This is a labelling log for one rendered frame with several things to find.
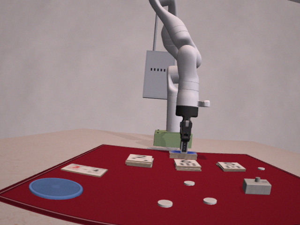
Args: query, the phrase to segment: blue round plate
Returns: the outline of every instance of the blue round plate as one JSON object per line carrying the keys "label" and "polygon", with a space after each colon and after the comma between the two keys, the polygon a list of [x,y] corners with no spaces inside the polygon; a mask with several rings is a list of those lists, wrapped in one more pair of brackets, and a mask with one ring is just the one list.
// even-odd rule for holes
{"label": "blue round plate", "polygon": [[62,178],[42,178],[29,184],[32,194],[46,199],[64,200],[78,197],[83,188],[80,184]]}

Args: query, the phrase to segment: white robotic arm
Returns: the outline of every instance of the white robotic arm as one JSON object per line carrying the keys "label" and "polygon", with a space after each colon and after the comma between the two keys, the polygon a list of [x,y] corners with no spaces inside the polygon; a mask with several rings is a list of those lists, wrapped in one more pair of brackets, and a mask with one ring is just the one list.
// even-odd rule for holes
{"label": "white robotic arm", "polygon": [[176,0],[149,0],[164,26],[162,40],[165,49],[177,60],[178,93],[176,115],[182,116],[180,123],[180,151],[187,153],[192,122],[191,117],[198,116],[199,77],[197,68],[201,64],[201,55],[195,46],[184,23],[177,17]]}

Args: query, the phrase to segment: gray wall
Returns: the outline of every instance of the gray wall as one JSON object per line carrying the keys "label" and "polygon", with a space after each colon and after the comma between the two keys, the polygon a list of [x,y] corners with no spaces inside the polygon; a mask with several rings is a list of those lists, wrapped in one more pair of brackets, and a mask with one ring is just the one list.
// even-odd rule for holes
{"label": "gray wall", "polygon": [[[300,153],[300,4],[177,0],[202,55],[196,138]],[[76,128],[154,134],[166,100],[142,98],[148,0],[0,2],[0,138]],[[162,46],[158,24],[157,51]]]}

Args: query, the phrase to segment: green box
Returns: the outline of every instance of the green box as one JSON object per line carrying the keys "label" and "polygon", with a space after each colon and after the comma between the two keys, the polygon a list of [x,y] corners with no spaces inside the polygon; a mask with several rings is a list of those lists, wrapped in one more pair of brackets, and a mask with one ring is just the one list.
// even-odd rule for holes
{"label": "green box", "polygon": [[[188,148],[192,148],[192,138],[193,134],[190,136],[190,141],[188,142]],[[171,147],[180,148],[180,133],[179,132],[167,132],[166,130],[155,130],[154,133],[154,146],[160,147]]]}

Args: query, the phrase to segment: white token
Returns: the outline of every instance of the white token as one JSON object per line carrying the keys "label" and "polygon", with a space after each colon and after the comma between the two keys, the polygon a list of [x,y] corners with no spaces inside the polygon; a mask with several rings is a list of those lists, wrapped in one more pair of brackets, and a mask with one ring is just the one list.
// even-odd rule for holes
{"label": "white token", "polygon": [[163,208],[170,208],[173,205],[173,203],[169,200],[159,200],[157,204]]}
{"label": "white token", "polygon": [[217,203],[217,200],[215,198],[204,198],[203,202],[208,205],[214,205]]}
{"label": "white token", "polygon": [[195,182],[187,180],[187,181],[184,182],[184,184],[187,185],[187,186],[194,186]]}

